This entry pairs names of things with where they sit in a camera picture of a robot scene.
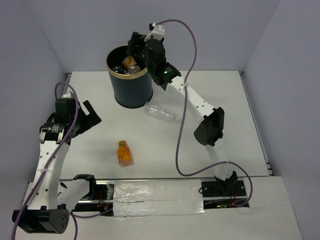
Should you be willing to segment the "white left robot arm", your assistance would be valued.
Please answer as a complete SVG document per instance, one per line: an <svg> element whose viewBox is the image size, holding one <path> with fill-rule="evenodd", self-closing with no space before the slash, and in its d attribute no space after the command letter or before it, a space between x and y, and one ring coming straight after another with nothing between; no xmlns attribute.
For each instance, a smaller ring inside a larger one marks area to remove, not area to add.
<svg viewBox="0 0 320 240"><path fill-rule="evenodd" d="M92 174L78 174L68 185L60 181L71 140L101 122L91 103L74 97L55 101L55 112L40 127L40 154L32 189L12 221L28 234L63 234L69 214L82 198L98 194Z"/></svg>

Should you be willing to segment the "clear crushed bottle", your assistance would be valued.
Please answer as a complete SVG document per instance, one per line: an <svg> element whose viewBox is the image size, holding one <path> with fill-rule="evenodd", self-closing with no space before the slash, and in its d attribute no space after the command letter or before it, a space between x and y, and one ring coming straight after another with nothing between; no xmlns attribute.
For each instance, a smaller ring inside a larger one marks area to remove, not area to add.
<svg viewBox="0 0 320 240"><path fill-rule="evenodd" d="M182 121L182 118L173 110L161 105L154 105L150 102L146 102L143 106L143 110L145 114L168 123L180 124Z"/></svg>

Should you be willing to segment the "dark bin with gold rim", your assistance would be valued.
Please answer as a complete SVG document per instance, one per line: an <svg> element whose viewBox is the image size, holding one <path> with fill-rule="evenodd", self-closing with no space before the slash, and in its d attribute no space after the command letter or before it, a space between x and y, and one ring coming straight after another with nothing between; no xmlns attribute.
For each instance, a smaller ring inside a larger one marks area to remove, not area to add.
<svg viewBox="0 0 320 240"><path fill-rule="evenodd" d="M120 45L111 50L105 59L116 102L124 108L137 109L153 97L152 79L143 61L136 61L141 71L136 74L118 74L112 71L114 66L122 66L127 57L127 45Z"/></svg>

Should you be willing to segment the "orange bottle with white label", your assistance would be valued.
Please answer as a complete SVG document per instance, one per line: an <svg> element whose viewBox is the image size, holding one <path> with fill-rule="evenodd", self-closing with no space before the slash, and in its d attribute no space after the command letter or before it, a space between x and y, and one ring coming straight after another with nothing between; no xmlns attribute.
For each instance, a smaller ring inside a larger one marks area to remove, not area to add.
<svg viewBox="0 0 320 240"><path fill-rule="evenodd" d="M134 75L134 74L137 74L141 71L141 67L139 65L131 65L129 68L128 68L128 74L129 75Z"/></svg>

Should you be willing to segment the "silver foil tape patch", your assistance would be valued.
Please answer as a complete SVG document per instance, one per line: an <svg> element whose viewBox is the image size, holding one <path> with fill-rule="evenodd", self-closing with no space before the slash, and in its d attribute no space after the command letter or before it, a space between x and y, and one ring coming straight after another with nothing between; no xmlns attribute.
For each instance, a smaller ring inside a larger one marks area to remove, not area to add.
<svg viewBox="0 0 320 240"><path fill-rule="evenodd" d="M116 217L184 216L203 214L201 181L116 181L113 215Z"/></svg>

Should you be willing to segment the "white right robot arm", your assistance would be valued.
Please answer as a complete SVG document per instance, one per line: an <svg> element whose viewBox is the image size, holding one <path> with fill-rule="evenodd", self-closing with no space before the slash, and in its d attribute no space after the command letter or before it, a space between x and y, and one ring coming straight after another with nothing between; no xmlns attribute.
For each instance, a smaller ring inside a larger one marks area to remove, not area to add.
<svg viewBox="0 0 320 240"><path fill-rule="evenodd" d="M227 157L222 149L225 112L205 102L190 86L187 78L166 59L163 45L164 34L151 33L142 35L133 32L128 41L127 54L144 64L153 81L165 91L182 100L184 111L190 111L199 121L193 135L198 143L214 151L227 164Z"/></svg>

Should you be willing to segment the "blue label water bottle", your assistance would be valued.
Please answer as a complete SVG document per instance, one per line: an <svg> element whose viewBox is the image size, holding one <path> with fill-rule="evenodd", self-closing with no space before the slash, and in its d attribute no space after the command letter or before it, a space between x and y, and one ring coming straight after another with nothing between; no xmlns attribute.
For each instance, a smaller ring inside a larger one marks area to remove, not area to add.
<svg viewBox="0 0 320 240"><path fill-rule="evenodd" d="M121 74L121 75L128 75L127 70L122 68L122 67L118 70L118 73Z"/></svg>

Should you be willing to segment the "large orange milk tea bottle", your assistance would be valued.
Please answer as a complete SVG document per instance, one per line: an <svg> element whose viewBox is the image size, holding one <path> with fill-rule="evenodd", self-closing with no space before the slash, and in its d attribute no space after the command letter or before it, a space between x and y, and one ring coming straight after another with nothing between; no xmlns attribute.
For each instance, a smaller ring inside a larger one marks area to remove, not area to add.
<svg viewBox="0 0 320 240"><path fill-rule="evenodd" d="M122 60L122 65L124 66L125 69L129 69L132 66L135 66L137 63L135 61L135 59L132 56L126 56L123 60Z"/></svg>

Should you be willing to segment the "small orange juice bottle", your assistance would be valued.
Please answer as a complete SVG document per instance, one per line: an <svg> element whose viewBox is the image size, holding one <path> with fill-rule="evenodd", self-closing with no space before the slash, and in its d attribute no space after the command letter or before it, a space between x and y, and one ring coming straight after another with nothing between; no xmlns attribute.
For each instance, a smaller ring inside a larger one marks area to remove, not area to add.
<svg viewBox="0 0 320 240"><path fill-rule="evenodd" d="M118 163L122 167L130 166L133 164L132 154L125 140L121 140L118 142L117 157Z"/></svg>

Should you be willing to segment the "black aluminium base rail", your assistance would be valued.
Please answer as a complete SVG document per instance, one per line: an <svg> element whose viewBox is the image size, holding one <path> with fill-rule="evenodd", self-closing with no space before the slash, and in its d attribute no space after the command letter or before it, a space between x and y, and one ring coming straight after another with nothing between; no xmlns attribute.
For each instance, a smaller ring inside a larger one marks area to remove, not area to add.
<svg viewBox="0 0 320 240"><path fill-rule="evenodd" d="M92 189L77 198L74 205L75 212L100 212L105 216L113 215L113 195L115 183L93 183ZM242 180L201 181L198 192L203 197L205 209L248 207L249 193L246 192Z"/></svg>

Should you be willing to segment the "clear bottle blue cap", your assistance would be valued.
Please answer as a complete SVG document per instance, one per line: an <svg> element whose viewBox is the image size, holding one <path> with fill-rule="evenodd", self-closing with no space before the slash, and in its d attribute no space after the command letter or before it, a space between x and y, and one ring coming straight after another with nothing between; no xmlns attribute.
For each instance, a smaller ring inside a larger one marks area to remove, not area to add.
<svg viewBox="0 0 320 240"><path fill-rule="evenodd" d="M123 73L123 67L121 65L113 66L111 70L117 74Z"/></svg>

